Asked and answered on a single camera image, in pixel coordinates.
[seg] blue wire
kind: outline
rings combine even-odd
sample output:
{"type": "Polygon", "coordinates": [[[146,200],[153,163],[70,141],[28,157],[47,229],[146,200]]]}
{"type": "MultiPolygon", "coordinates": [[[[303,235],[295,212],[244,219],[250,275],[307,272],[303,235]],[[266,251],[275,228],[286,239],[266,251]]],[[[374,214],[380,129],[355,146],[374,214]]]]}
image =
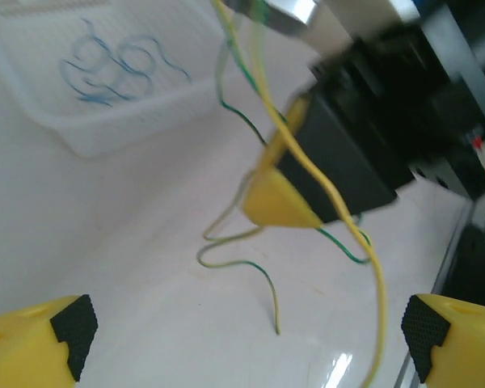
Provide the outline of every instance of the blue wire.
{"type": "Polygon", "coordinates": [[[149,41],[149,42],[155,43],[158,53],[160,57],[163,59],[163,61],[173,70],[183,73],[188,82],[192,82],[192,77],[185,69],[171,63],[167,59],[167,56],[163,50],[162,45],[152,36],[148,36],[148,35],[129,36],[126,39],[122,40],[116,46],[116,52],[114,54],[109,48],[109,46],[95,34],[94,24],[87,19],[83,19],[83,21],[88,28],[88,33],[85,36],[78,38],[75,42],[72,43],[70,52],[75,60],[79,62],[83,62],[83,59],[81,57],[81,52],[83,48],[87,44],[93,43],[93,44],[97,44],[99,46],[99,49],[102,50],[101,57],[89,67],[85,67],[80,64],[78,65],[66,59],[61,59],[59,61],[59,72],[61,74],[61,77],[74,91],[76,91],[80,95],[77,97],[78,100],[89,102],[89,103],[99,103],[102,105],[107,105],[109,107],[111,107],[112,103],[119,100],[124,100],[124,101],[137,100],[139,99],[139,96],[126,95],[118,91],[118,89],[124,83],[126,77],[129,75],[134,77],[144,78],[147,83],[147,88],[144,90],[143,96],[151,95],[154,91],[154,84],[153,84],[153,80],[151,79],[151,76],[156,71],[158,65],[153,55],[149,51],[147,51],[145,48],[142,48],[136,45],[136,43],[139,43],[142,41],[149,41]],[[149,59],[149,65],[147,69],[137,70],[133,68],[124,59],[125,53],[127,51],[138,51],[145,54],[149,59]],[[91,76],[96,75],[100,70],[102,70],[105,66],[107,66],[109,63],[112,63],[112,62],[119,66],[119,73],[115,78],[115,80],[110,85],[107,85],[105,83],[93,82],[91,79],[91,76]],[[79,89],[78,87],[76,87],[68,73],[69,68],[73,68],[83,73],[83,76],[81,77],[80,81],[88,85],[89,87],[96,89],[97,92],[91,92],[91,93],[85,92],[79,89]]]}

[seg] white plastic basket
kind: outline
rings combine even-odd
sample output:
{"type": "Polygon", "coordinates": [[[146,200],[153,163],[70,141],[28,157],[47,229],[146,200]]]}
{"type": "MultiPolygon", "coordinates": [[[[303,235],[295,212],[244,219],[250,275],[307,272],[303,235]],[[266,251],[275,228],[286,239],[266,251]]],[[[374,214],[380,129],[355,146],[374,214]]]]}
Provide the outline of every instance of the white plastic basket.
{"type": "Polygon", "coordinates": [[[0,73],[85,157],[207,112],[222,39],[209,0],[0,0],[0,73]]]}

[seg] white table surface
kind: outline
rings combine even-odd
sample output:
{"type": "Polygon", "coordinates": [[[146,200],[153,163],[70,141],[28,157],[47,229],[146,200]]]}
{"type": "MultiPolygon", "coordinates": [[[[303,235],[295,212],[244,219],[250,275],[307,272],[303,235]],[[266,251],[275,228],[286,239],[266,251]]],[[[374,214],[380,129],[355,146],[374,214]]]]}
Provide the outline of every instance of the white table surface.
{"type": "MultiPolygon", "coordinates": [[[[281,103],[308,79],[305,55],[268,61],[281,103]]],[[[246,86],[227,95],[269,133],[246,86]]],[[[270,229],[213,252],[211,260],[251,259],[269,271],[282,311],[277,337],[259,273],[195,261],[201,231],[259,152],[244,123],[218,108],[142,144],[80,159],[24,116],[0,81],[0,313],[89,293],[99,330],[80,388],[356,387],[375,336],[370,268],[310,230],[270,229]]],[[[376,387],[394,385],[407,352],[404,308],[413,293],[431,290],[463,205],[419,182],[395,205],[365,214],[390,292],[376,387]]],[[[236,214],[224,231],[244,226],[236,214]]],[[[328,229],[356,250],[341,224],[328,229]]]]}

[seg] black machine part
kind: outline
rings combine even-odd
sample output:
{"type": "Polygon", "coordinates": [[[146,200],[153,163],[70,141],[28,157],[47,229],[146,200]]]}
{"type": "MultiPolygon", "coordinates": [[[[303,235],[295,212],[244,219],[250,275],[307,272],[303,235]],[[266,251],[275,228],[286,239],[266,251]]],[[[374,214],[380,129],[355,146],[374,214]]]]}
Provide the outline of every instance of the black machine part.
{"type": "MultiPolygon", "coordinates": [[[[423,10],[417,24],[358,40],[340,57],[318,63],[311,93],[323,91],[326,111],[344,123],[384,186],[398,188],[381,173],[392,165],[370,158],[379,143],[375,154],[387,148],[404,167],[477,200],[485,194],[485,160],[478,148],[485,142],[485,1],[437,3],[423,10]],[[340,106],[350,95],[350,106],[369,109],[359,124],[348,121],[348,102],[346,112],[340,106]],[[364,133],[375,141],[359,142],[364,133]]],[[[341,155],[333,161],[348,163],[341,155]]],[[[335,169],[327,166],[329,174],[335,169]]],[[[381,195],[361,183],[367,195],[381,195]]]]}

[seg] black rubber pad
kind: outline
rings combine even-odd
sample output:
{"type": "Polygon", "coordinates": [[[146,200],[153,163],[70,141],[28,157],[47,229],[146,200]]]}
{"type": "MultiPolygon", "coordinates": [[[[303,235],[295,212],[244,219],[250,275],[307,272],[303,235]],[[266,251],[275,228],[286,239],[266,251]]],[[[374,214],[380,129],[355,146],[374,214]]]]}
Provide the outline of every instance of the black rubber pad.
{"type": "Polygon", "coordinates": [[[431,368],[431,349],[442,346],[451,324],[416,295],[410,298],[403,317],[404,337],[420,381],[425,383],[431,368]]]}
{"type": "Polygon", "coordinates": [[[79,382],[91,343],[99,327],[90,295],[81,296],[50,319],[50,322],[57,341],[68,344],[68,367],[74,380],[79,382]]]}

